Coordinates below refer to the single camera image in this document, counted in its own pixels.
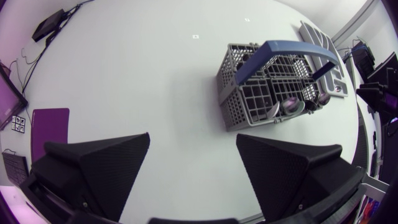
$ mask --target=white table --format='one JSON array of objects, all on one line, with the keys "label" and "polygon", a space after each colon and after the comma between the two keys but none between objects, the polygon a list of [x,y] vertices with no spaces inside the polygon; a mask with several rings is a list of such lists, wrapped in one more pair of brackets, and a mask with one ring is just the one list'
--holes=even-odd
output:
[{"label": "white table", "polygon": [[[237,133],[341,144],[343,159],[354,156],[358,113],[349,79],[349,97],[333,97],[315,114],[225,131],[215,76],[227,44],[301,40],[300,20],[313,26],[290,7],[263,0],[91,2],[39,62],[26,91],[28,111],[70,108],[68,142],[149,132],[150,148],[120,222],[255,215],[261,210]],[[28,57],[42,44],[28,44]],[[30,127],[21,135],[7,126],[1,143],[30,165]]]}]

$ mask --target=basket handle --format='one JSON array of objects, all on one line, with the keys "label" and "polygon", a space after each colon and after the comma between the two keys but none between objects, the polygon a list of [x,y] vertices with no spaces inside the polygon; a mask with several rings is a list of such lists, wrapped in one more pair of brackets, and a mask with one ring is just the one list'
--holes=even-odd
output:
[{"label": "basket handle", "polygon": [[338,65],[336,55],[323,47],[299,41],[268,40],[236,72],[236,83],[238,85],[243,84],[273,56],[283,54],[311,55],[328,59],[329,62],[312,75],[314,80],[318,80],[326,72]]}]

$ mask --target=purple object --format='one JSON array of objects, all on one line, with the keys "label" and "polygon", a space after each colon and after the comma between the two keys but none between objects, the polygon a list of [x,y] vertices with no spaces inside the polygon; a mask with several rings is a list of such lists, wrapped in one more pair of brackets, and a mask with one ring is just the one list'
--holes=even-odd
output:
[{"label": "purple object", "polygon": [[45,142],[68,143],[68,123],[68,108],[33,110],[30,137],[32,163],[45,155]]}]

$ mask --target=white wall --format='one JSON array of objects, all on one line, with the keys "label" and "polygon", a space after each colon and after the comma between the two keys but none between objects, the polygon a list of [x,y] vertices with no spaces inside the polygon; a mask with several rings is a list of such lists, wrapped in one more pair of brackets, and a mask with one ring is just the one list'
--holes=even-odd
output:
[{"label": "white wall", "polygon": [[21,53],[48,16],[85,0],[8,0],[0,12],[0,60],[6,66]]},{"label": "white wall", "polygon": [[331,38],[359,11],[366,0],[276,0],[309,18]]},{"label": "white wall", "polygon": [[356,36],[368,43],[375,58],[375,66],[385,61],[392,52],[398,54],[397,34],[382,2],[377,4],[368,19],[339,48],[352,47]]}]

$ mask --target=gray dish rack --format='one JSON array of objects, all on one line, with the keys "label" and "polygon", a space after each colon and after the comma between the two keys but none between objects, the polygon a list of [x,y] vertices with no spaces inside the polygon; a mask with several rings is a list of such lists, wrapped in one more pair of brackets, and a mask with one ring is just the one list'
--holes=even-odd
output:
[{"label": "gray dish rack", "polygon": [[[306,55],[326,57],[330,63],[313,73]],[[317,80],[337,64],[331,52],[305,42],[272,40],[258,44],[229,44],[218,70],[218,102],[227,131],[278,123],[287,116],[282,107],[289,97],[314,101],[320,93]]]}]

